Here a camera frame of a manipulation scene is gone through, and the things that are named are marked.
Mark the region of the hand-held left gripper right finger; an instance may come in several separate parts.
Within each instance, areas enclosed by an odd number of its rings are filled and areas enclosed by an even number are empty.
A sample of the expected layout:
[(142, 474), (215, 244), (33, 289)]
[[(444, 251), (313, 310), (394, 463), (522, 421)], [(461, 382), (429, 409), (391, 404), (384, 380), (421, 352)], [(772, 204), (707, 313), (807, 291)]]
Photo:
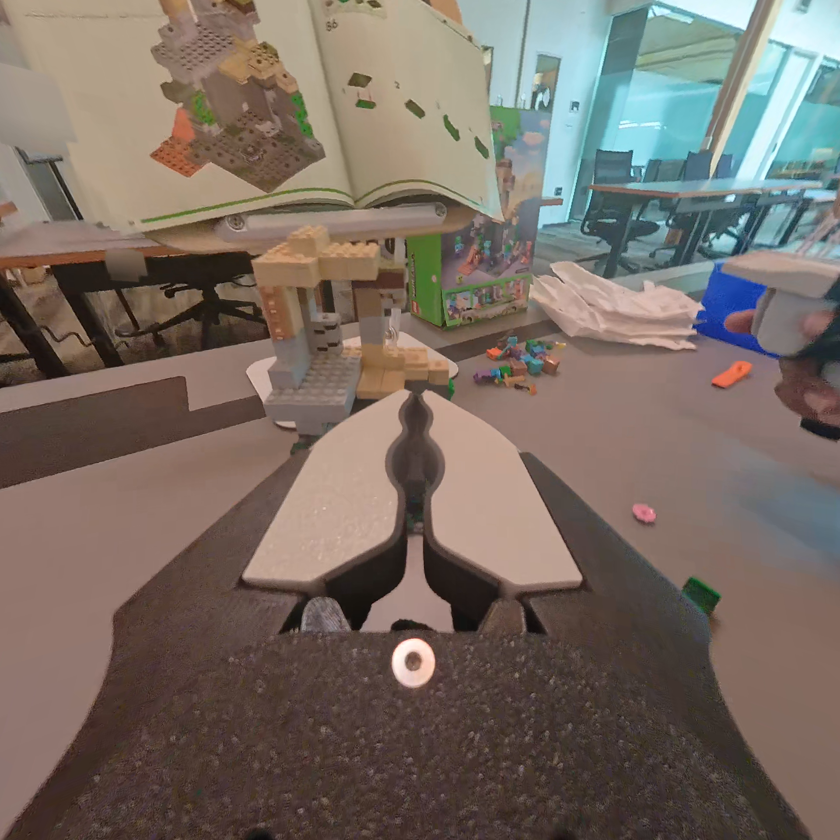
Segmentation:
[(434, 392), (420, 405), (423, 565), (433, 592), (479, 625), (496, 601), (580, 590), (583, 573), (517, 446)]

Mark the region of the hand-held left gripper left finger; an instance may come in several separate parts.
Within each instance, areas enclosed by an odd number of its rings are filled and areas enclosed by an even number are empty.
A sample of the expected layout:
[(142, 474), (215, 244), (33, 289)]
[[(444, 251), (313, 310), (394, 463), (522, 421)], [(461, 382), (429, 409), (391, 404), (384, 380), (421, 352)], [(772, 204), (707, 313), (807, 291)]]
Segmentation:
[(311, 446), (242, 573), (268, 591), (336, 601), (363, 624), (406, 570), (406, 493), (394, 457), (408, 439), (414, 394), (399, 391)]

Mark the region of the toy brick building model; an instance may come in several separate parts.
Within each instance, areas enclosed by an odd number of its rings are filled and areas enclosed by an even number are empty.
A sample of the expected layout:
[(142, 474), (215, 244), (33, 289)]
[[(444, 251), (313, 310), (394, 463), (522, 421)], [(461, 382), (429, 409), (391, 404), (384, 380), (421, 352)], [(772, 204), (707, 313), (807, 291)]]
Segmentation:
[[(452, 364), (421, 346), (401, 346), (397, 281), (403, 274), (384, 260), (379, 241), (332, 238), (327, 226), (293, 228), (253, 260), (275, 359), (268, 368), (266, 415), (318, 438), (351, 415), (358, 400), (376, 402), (405, 387), (451, 398)], [(317, 290), (350, 284), (359, 344), (347, 348), (340, 316), (319, 309)]]

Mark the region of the green brick assembly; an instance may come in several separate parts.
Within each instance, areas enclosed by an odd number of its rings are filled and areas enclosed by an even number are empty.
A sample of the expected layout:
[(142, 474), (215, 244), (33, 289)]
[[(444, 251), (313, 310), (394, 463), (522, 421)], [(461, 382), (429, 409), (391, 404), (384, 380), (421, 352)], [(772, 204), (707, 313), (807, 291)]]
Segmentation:
[(691, 601), (707, 617), (711, 617), (721, 600), (721, 594), (696, 576), (690, 576), (682, 585), (683, 596)]

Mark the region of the person's right hand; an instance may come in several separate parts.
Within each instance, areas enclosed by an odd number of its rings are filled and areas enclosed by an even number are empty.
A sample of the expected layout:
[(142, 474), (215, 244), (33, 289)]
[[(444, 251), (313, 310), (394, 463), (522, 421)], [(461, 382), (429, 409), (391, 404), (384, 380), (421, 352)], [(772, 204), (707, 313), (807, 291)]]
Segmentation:
[[(754, 310), (734, 312), (724, 324), (732, 333), (750, 333), (753, 316)], [(833, 310), (816, 311), (802, 321), (801, 330), (808, 340), (814, 340), (822, 335), (833, 318)], [(814, 360), (782, 359), (779, 367), (780, 380), (774, 393), (784, 407), (801, 418), (838, 427), (839, 394), (824, 381), (819, 364)]]

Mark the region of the blue storage bin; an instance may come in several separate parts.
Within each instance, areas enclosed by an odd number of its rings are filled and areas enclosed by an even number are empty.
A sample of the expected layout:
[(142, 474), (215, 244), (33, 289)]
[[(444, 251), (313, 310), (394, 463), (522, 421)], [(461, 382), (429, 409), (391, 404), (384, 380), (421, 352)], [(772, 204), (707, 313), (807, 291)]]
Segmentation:
[(698, 312), (696, 332), (709, 339), (773, 358), (774, 355), (763, 350), (749, 332), (730, 332), (725, 326), (726, 318), (733, 313), (755, 309), (765, 290), (766, 287), (760, 283), (727, 273), (724, 262), (716, 261), (700, 301), (702, 310)]

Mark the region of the long office table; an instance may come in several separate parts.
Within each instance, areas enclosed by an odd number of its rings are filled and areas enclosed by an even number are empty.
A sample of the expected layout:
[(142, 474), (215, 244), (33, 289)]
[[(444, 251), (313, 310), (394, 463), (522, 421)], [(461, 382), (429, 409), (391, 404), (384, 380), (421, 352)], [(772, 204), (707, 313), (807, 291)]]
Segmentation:
[[(677, 216), (688, 219), (688, 227), (674, 247), (674, 254), (667, 264), (668, 268), (688, 265), (711, 228), (715, 214), (727, 212), (739, 216), (747, 214), (750, 224), (747, 226), (743, 241), (735, 248), (734, 254), (744, 253), (752, 243), (754, 236), (767, 217), (771, 207), (779, 204), (794, 203), (801, 205), (809, 192), (822, 188), (819, 181), (776, 179), (747, 180), (713, 179), (700, 182), (633, 182), (623, 185), (589, 185), (589, 190), (624, 194), (633, 211), (643, 204), (653, 201), (667, 201), (673, 204)], [(619, 268), (634, 272), (622, 253), (627, 228), (623, 227), (620, 238), (605, 255), (587, 257), (587, 261), (604, 260), (602, 277), (613, 280)]]

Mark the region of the black office chair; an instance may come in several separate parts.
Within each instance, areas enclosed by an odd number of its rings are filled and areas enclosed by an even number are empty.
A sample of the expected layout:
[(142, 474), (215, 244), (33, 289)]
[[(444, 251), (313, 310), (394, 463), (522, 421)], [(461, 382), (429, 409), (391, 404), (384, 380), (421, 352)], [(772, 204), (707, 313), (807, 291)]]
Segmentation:
[[(616, 186), (630, 182), (633, 169), (632, 151), (595, 151), (592, 184), (594, 186)], [(581, 221), (580, 232), (584, 236), (594, 237), (599, 242), (606, 242), (613, 247), (626, 227), (624, 247), (634, 240), (656, 234), (660, 224), (642, 218), (643, 204), (633, 211), (629, 199), (622, 193), (590, 190), (590, 200)]]
[(156, 348), (166, 349), (163, 333), (187, 322), (197, 322), (201, 327), (199, 348), (208, 350), (211, 346), (211, 331), (220, 323), (222, 317), (257, 323), (268, 330), (261, 307), (253, 301), (227, 299), (218, 296), (214, 288), (202, 289), (202, 299), (178, 315), (162, 322), (153, 322), (144, 328), (115, 329), (114, 334), (121, 340), (137, 339), (150, 336)]
[(683, 182), (699, 182), (732, 177), (732, 154), (721, 154), (714, 165), (712, 158), (711, 150), (688, 153), (679, 179)]

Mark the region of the pile of colourful lego pieces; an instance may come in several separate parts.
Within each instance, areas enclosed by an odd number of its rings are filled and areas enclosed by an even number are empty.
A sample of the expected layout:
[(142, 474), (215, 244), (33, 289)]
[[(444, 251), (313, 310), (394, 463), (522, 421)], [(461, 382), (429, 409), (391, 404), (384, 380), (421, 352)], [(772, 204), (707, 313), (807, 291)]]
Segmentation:
[(485, 351), (489, 366), (472, 374), (472, 382), (482, 387), (505, 388), (530, 396), (538, 393), (538, 380), (559, 373), (565, 343), (547, 339), (519, 342), (513, 334), (499, 339)]

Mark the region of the pile of white paper bags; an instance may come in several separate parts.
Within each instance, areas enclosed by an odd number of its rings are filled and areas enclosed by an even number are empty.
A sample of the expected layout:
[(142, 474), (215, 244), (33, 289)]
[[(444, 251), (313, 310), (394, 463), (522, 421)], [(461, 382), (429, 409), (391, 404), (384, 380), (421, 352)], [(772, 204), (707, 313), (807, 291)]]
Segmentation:
[(679, 290), (645, 280), (632, 290), (562, 261), (532, 279), (530, 299), (571, 338), (662, 350), (697, 348), (701, 305)]

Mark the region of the green toy set box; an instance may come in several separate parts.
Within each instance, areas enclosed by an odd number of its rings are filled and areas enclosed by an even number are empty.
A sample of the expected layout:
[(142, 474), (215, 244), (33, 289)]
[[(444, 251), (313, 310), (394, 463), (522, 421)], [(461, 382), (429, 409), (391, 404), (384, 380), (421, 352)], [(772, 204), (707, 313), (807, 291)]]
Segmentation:
[(502, 222), (474, 215), (460, 229), (406, 241), (412, 315), (444, 329), (528, 306), (550, 121), (490, 107)]

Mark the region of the wooden edged side table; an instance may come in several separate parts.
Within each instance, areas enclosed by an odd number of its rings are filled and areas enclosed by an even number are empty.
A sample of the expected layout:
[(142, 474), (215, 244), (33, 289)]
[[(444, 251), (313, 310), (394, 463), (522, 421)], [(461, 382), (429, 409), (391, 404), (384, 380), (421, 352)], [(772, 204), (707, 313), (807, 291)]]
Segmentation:
[(184, 291), (238, 286), (251, 275), (251, 255), (230, 245), (164, 245), (139, 234), (119, 234), (110, 228), (81, 221), (30, 224), (2, 231), (2, 326), (18, 344), (15, 352), (2, 353), (2, 362), (32, 361), (48, 379), (70, 374), (56, 349), (52, 329), (40, 326), (26, 308), (7, 273), (11, 270), (48, 268), (61, 299), (76, 318), (79, 329), (61, 337), (92, 348), (106, 369), (127, 361), (93, 306), (91, 297), (113, 292), (125, 303), (126, 291), (160, 289), (168, 298)]

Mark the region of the open instruction booklet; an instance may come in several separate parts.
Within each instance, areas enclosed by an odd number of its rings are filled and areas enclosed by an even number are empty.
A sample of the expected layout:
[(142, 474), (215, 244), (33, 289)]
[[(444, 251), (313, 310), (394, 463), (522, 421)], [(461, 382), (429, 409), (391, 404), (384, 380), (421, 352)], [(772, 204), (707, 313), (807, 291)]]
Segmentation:
[(436, 196), (501, 221), (481, 46), (433, 2), (3, 2), (87, 219)]

